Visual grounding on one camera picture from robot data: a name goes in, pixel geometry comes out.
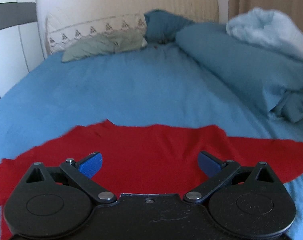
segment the mattress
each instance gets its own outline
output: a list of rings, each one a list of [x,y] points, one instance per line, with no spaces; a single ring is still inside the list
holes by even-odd
[[[105,119],[125,126],[216,124],[229,136],[303,142],[303,122],[268,120],[175,43],[67,64],[61,56],[49,56],[0,100],[0,160]],[[303,175],[286,187],[299,211],[289,236],[303,239]]]

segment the blanket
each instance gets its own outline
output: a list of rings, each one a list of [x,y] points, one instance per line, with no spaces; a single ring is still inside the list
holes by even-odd
[[[266,161],[282,182],[303,173],[303,143],[228,137],[217,126],[199,129],[164,125],[148,127],[116,126],[104,121],[88,127],[77,126],[60,138],[46,142],[0,163],[0,205],[34,162],[58,166],[66,158],[76,161],[99,151],[101,170],[93,181],[120,193],[179,193],[181,196],[204,182],[207,177],[197,165],[200,151],[232,159],[243,166]],[[1,239],[11,234],[2,218]]]

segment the blue gripper pad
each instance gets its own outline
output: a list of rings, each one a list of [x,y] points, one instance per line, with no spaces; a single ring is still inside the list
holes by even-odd
[[[103,157],[100,153],[93,153],[89,158],[79,164],[78,170],[88,178],[92,178],[102,167]]]
[[[209,178],[222,170],[221,164],[215,162],[203,153],[199,153],[198,155],[198,166]]]

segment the white wardrobe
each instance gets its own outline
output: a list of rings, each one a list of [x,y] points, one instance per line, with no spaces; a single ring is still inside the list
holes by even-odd
[[[0,98],[43,60],[36,0],[0,0]]]

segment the triangular cutout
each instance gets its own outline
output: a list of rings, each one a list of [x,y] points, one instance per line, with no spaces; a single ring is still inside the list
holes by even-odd
[[[257,177],[257,180],[264,181],[264,182],[271,182],[271,183],[274,182],[274,180],[272,179],[272,177],[269,174],[267,169],[261,169],[260,170],[259,175]]]
[[[44,180],[45,180],[45,178],[44,178],[41,170],[36,168],[32,171],[32,173],[28,177],[26,183],[39,182],[39,181],[44,181]]]

